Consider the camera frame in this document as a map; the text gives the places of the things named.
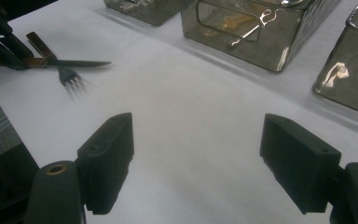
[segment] white tablecloth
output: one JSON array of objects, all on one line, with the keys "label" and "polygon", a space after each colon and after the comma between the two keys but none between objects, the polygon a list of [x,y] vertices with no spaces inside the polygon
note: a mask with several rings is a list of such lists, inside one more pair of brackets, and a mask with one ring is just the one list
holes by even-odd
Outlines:
[{"label": "white tablecloth", "polygon": [[90,224],[329,223],[331,207],[303,216],[258,152],[273,113],[341,151],[341,166],[358,161],[358,113],[311,92],[357,4],[342,0],[274,75],[185,39],[180,14],[155,28],[102,0],[61,0],[11,21],[15,35],[37,32],[61,59],[112,64],[75,69],[86,89],[73,94],[57,69],[0,67],[0,106],[39,166],[73,161],[105,120],[133,114],[130,173],[112,212],[87,213]]}]

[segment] glass container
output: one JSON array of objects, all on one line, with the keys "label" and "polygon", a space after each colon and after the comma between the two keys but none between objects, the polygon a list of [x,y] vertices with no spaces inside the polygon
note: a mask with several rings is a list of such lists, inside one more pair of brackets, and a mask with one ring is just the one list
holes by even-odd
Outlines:
[{"label": "glass container", "polygon": [[348,17],[313,89],[329,100],[358,110],[358,7]]},{"label": "glass container", "polygon": [[339,0],[182,0],[187,38],[281,72]]},{"label": "glass container", "polygon": [[180,11],[180,0],[103,0],[108,8],[153,26],[160,26]]}]

